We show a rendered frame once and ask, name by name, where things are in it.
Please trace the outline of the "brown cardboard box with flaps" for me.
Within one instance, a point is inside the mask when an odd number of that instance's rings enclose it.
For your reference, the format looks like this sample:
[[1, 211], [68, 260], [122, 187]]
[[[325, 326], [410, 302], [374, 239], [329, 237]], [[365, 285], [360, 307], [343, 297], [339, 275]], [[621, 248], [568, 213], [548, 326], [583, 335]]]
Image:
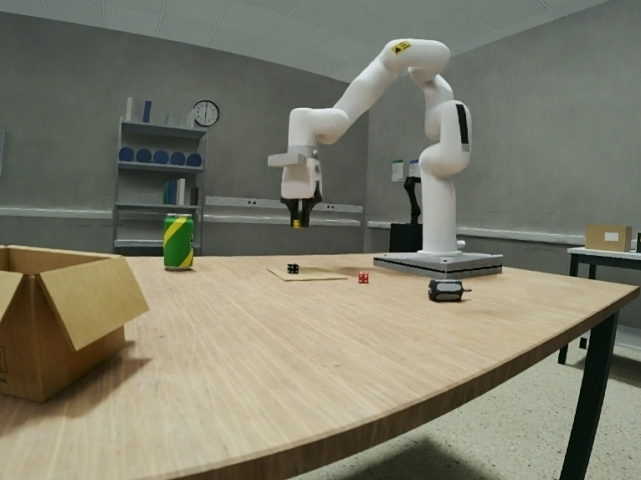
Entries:
[[123, 350], [124, 324], [149, 310], [122, 255], [0, 245], [0, 392], [45, 402]]

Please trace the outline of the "beige square mat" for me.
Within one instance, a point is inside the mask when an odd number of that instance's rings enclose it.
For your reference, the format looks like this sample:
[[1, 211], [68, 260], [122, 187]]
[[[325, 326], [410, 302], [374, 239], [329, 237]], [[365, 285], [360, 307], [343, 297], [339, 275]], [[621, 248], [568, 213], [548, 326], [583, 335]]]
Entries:
[[287, 273], [287, 268], [267, 268], [267, 270], [285, 282], [347, 279], [324, 268], [299, 268], [298, 274]]

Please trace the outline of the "green drink can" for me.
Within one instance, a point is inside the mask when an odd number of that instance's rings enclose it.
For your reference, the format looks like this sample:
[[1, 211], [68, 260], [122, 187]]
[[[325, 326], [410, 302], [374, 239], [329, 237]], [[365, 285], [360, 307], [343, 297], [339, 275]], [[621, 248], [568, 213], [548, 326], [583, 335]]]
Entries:
[[193, 266], [193, 228], [191, 215], [167, 214], [164, 222], [164, 266], [186, 271]]

